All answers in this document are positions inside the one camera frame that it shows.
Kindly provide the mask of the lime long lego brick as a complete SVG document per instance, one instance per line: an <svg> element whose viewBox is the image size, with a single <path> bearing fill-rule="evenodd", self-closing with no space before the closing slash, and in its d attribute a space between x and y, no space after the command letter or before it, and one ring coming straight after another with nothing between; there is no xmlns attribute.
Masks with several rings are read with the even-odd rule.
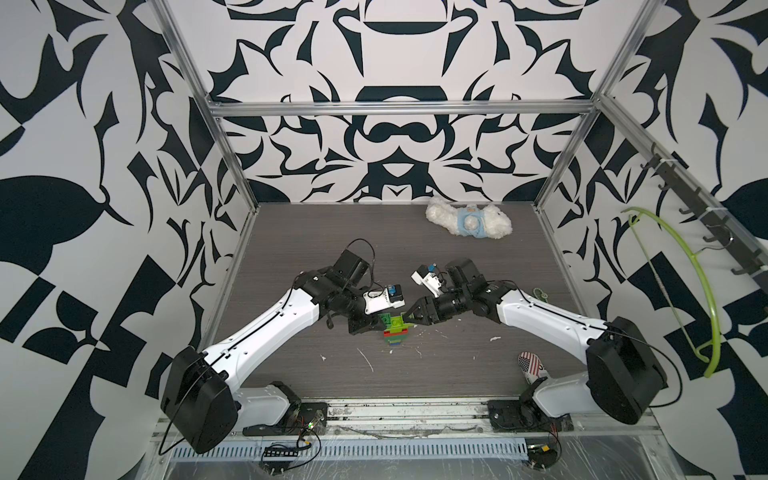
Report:
<svg viewBox="0 0 768 480"><path fill-rule="evenodd" d="M411 327L411 324L407 323L407 322L405 322L403 320L403 324L402 325L400 325L400 326L392 326L390 328L387 327L387 329L385 331L400 331L400 330L409 329L410 327Z"/></svg>

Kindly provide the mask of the red lego brick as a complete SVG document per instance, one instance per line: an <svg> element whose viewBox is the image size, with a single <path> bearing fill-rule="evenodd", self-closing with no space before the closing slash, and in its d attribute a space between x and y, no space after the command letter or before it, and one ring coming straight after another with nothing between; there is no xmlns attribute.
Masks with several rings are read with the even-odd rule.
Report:
<svg viewBox="0 0 768 480"><path fill-rule="evenodd" d="M410 333L409 330L405 329L405 330L400 330L400 331L385 331L383 335L384 335L385 338L390 338L390 337L406 336L409 333Z"/></svg>

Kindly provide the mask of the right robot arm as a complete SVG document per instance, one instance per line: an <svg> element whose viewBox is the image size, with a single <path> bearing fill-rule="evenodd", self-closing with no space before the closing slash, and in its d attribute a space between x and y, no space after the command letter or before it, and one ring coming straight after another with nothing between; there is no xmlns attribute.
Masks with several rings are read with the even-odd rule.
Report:
<svg viewBox="0 0 768 480"><path fill-rule="evenodd" d="M668 385L661 351L628 319L606 322L553 306L511 280L486 279L469 259L450 262L444 273L421 265L411 278L429 293L407 311L408 322L436 325L471 312L547 341L584 365L578 374L555 378L537 355L521 353L518 364L529 385L517 400L513 430L599 412L634 425Z"/></svg>

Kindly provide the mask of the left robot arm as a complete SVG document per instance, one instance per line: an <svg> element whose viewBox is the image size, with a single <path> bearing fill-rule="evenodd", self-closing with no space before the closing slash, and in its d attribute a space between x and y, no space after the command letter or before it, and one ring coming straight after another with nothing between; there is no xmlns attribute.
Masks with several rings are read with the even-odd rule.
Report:
<svg viewBox="0 0 768 480"><path fill-rule="evenodd" d="M326 316L343 316L350 333L385 330L381 312L404 306L399 285L358 286L370 264L344 250L334 265L301 272L287 292L238 332L203 351L188 346L173 359L160 406L193 451L203 454L231 431L285 421L297 403L280 382L244 394L245 380L293 336Z"/></svg>

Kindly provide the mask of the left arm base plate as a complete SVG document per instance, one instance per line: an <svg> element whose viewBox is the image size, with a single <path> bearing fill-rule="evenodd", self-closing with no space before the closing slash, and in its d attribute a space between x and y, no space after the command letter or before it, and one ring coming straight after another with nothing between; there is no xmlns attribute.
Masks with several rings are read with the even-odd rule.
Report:
<svg viewBox="0 0 768 480"><path fill-rule="evenodd" d="M299 402L292 404L275 425L253 425L242 430L244 436L298 435L309 429L323 434L327 427L329 405L326 402Z"/></svg>

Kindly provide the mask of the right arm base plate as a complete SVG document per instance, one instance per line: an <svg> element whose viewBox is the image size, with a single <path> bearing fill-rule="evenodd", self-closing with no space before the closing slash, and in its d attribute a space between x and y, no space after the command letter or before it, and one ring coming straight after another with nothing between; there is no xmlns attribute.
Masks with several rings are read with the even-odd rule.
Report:
<svg viewBox="0 0 768 480"><path fill-rule="evenodd" d="M570 432L574 425L569 414L553 418L544 414L532 401L519 399L488 400L488 418L494 432L534 433Z"/></svg>

